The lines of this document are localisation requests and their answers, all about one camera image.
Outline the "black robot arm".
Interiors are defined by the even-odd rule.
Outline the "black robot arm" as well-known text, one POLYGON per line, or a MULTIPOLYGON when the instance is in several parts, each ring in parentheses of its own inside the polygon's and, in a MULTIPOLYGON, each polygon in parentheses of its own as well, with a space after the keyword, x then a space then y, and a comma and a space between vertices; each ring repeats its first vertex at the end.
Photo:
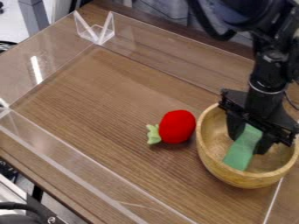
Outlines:
POLYGON ((289 146, 299 123, 283 101, 292 82, 299 84, 299 3, 295 0, 209 0, 227 30, 213 28, 199 0, 185 0, 203 30, 219 41, 239 32, 252 37, 253 70, 245 92, 221 89, 219 107, 227 114, 228 136, 237 139, 249 124, 261 131, 253 152, 265 154, 273 144, 289 146))

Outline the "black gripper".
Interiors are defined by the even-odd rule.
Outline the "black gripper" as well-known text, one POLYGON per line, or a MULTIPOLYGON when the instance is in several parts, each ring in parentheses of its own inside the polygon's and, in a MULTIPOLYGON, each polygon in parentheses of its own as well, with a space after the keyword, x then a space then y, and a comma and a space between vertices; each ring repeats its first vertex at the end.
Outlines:
POLYGON ((283 106, 287 84, 263 87, 248 83, 247 92, 223 88, 219 107, 227 114, 228 136, 236 141, 249 124, 263 132, 253 153, 264 155, 272 144, 291 146, 299 134, 299 125, 283 106))

